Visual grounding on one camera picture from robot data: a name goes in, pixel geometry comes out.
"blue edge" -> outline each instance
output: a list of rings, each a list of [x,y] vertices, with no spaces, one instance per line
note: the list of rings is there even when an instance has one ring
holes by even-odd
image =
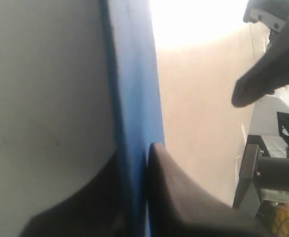
[[[164,143],[149,3],[148,0],[99,2],[128,236],[148,237],[144,170],[150,145]]]

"black cylinder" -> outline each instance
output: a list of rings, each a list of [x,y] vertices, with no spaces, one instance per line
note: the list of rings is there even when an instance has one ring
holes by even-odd
[[[289,159],[260,157],[255,184],[264,189],[289,192]]]

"bright light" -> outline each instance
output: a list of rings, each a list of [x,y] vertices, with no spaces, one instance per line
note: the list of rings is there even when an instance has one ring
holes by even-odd
[[[158,48],[188,47],[240,30],[248,0],[150,0]]]

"gray wall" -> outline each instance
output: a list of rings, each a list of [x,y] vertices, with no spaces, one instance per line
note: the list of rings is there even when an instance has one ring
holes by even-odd
[[[97,0],[0,0],[0,237],[115,150]]]

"cable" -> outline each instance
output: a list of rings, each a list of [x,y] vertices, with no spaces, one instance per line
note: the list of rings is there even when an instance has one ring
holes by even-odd
[[[279,234],[279,231],[280,231],[280,229],[281,229],[281,226],[282,226],[287,220],[289,220],[289,217],[285,218],[285,219],[279,224],[279,226],[277,227],[277,231],[276,231],[276,235],[277,235],[277,236],[279,236],[278,234]]]

